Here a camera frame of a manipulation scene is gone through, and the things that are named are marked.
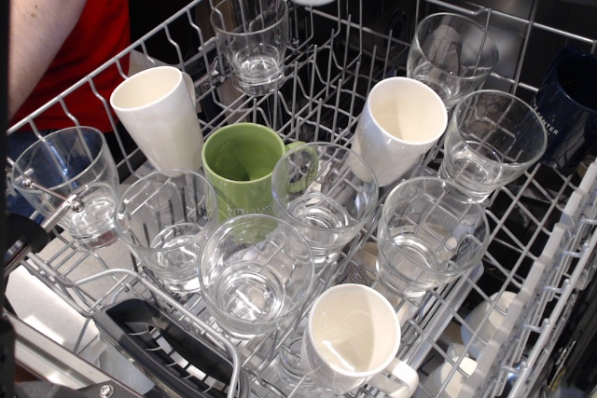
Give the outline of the person forearm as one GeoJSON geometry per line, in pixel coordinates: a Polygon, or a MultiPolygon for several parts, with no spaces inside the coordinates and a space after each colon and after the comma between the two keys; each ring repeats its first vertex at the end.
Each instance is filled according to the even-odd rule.
{"type": "Polygon", "coordinates": [[[74,30],[87,0],[9,0],[8,100],[14,117],[74,30]]]}

